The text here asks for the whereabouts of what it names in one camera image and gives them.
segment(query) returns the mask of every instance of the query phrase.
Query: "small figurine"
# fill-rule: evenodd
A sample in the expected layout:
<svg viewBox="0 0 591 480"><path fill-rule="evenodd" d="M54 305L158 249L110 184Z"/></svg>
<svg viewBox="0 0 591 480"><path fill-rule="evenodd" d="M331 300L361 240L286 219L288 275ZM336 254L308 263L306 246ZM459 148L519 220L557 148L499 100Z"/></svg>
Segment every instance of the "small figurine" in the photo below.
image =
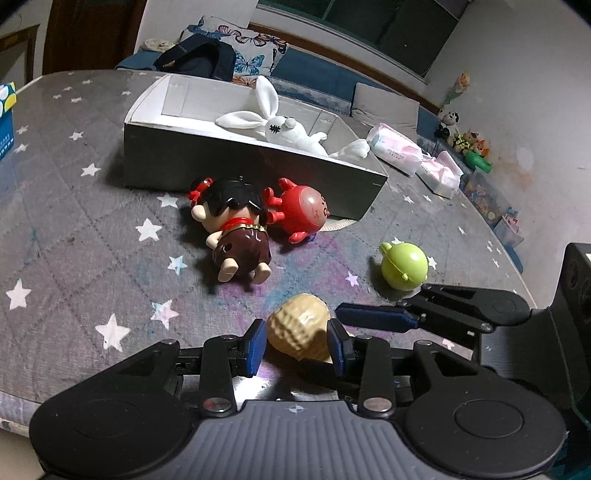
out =
<svg viewBox="0 0 591 480"><path fill-rule="evenodd" d="M441 118L441 123L437 126L435 136L442 138L451 147L453 141L458 137L460 131L457 128L457 123L460 121L460 116L457 112L448 112Z"/></svg>
<svg viewBox="0 0 591 480"><path fill-rule="evenodd" d="M382 275L392 288L410 291L427 281L427 257L416 245L384 242L379 250L383 255Z"/></svg>
<svg viewBox="0 0 591 480"><path fill-rule="evenodd" d="M281 305L267 319L267 340L282 353L298 360L328 361L326 323L330 310L318 297L300 293Z"/></svg>
<svg viewBox="0 0 591 480"><path fill-rule="evenodd" d="M283 190L281 198L274 195L268 187L263 192L263 199L269 210L268 223L281 222L281 227L290 236L291 244L298 244L306 237L318 232L330 215L324 197L312 187L296 185L291 180L279 179Z"/></svg>
<svg viewBox="0 0 591 480"><path fill-rule="evenodd" d="M205 243L213 250L220 282L249 273L253 273L256 285L269 278L267 209L253 185L242 177L215 181L206 178L189 193L189 200L191 215L211 234Z"/></svg>

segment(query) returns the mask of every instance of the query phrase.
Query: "white cardboard box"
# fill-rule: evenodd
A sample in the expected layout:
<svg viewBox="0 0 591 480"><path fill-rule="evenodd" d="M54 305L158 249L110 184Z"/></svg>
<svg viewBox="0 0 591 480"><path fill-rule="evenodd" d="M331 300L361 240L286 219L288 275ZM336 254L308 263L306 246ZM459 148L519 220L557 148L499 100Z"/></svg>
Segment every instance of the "white cardboard box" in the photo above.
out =
<svg viewBox="0 0 591 480"><path fill-rule="evenodd" d="M259 131L215 125L237 110L261 113L253 89L177 74L158 79L125 118L125 184L188 192L197 179L242 175L280 192L277 180L287 177L318 190L332 215L360 220L388 178L372 153L337 160L270 144ZM325 132L329 154L357 139L336 114L298 100L280 96L278 114L294 117L308 134Z"/></svg>

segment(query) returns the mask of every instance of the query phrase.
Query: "doll's leg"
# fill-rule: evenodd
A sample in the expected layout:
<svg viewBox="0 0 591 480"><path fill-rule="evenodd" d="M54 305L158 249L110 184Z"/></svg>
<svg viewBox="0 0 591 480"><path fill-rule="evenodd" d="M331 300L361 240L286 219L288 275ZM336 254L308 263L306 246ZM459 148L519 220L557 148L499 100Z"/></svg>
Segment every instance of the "doll's leg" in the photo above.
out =
<svg viewBox="0 0 591 480"><path fill-rule="evenodd" d="M277 183L279 184L279 186L281 187L281 190L283 190L283 191L291 190L292 188L297 187L297 185L295 183L293 183L290 179L287 179L285 177L279 179L279 181Z"/></svg>
<svg viewBox="0 0 591 480"><path fill-rule="evenodd" d="M275 196L275 193L271 187L267 187L265 190L263 190L262 200L268 207L280 207L283 203L280 198Z"/></svg>
<svg viewBox="0 0 591 480"><path fill-rule="evenodd" d="M227 258L220 266L220 273L217 274L217 280L220 282L227 282L232 279L234 274L238 271L238 264L233 258Z"/></svg>
<svg viewBox="0 0 591 480"><path fill-rule="evenodd" d="M285 213L283 212L269 211L268 214L269 218L267 219L267 223L277 223L285 219Z"/></svg>
<svg viewBox="0 0 591 480"><path fill-rule="evenodd" d="M252 277L252 283L260 285L271 275L271 268L264 262L256 266L255 275Z"/></svg>
<svg viewBox="0 0 591 480"><path fill-rule="evenodd" d="M296 232L290 235L289 241L291 244L299 244L308 234L306 232Z"/></svg>

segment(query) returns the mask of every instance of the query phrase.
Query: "beige toy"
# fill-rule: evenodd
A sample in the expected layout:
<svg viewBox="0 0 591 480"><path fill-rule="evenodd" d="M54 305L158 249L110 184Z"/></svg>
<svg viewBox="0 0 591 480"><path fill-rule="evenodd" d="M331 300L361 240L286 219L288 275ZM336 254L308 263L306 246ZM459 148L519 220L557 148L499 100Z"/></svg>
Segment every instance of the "beige toy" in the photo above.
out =
<svg viewBox="0 0 591 480"><path fill-rule="evenodd" d="M267 340L297 360L329 361L326 323L330 311L318 297L300 293L287 300L267 319Z"/></svg>

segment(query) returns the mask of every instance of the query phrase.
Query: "crosshair marking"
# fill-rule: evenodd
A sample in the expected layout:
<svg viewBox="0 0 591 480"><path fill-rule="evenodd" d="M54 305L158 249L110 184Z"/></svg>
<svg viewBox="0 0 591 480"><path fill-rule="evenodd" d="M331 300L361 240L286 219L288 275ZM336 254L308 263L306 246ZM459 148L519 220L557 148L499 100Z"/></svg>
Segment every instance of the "crosshair marking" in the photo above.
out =
<svg viewBox="0 0 591 480"><path fill-rule="evenodd" d="M301 405L292 405L291 407L288 407L287 410L297 415L298 413L302 413L305 410L305 408Z"/></svg>

